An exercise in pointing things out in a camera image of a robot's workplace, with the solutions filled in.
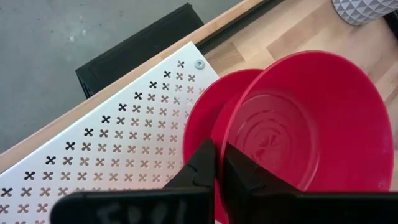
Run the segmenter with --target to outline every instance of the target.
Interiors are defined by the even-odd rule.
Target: white pot
[[[333,5],[347,23],[361,25],[398,9],[398,0],[333,0]]]

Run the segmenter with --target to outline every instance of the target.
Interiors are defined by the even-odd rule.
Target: red plastic bowl
[[[387,111],[370,79],[347,59],[300,52],[271,65],[244,91],[230,88],[237,83],[224,84],[231,96],[215,113],[211,130],[221,161],[228,141],[301,190],[389,190],[393,147]],[[198,101],[193,111],[206,110],[213,99],[208,93],[202,98],[209,101]],[[194,116],[185,137],[193,134],[191,119],[207,120]],[[196,149],[189,145],[184,143],[186,154]]]

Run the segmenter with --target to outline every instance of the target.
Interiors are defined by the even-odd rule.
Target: concrete floor
[[[239,0],[190,0],[204,23]],[[0,152],[85,100],[75,70],[186,0],[0,0]]]

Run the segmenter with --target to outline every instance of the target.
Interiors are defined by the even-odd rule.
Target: perforated panel
[[[189,112],[217,78],[192,43],[176,51],[1,174],[0,223],[49,223],[78,190],[163,187],[182,167]]]

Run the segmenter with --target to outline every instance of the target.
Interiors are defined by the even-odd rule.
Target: wooden table
[[[95,96],[0,155],[0,173],[135,80],[171,53],[198,43],[261,0],[245,0],[129,72]],[[243,68],[266,68],[301,50],[327,50],[359,65],[376,84],[391,119],[398,149],[398,43],[383,19],[353,27],[342,21],[331,0],[285,0],[217,46],[205,57],[220,76]],[[392,189],[398,189],[398,168]]]

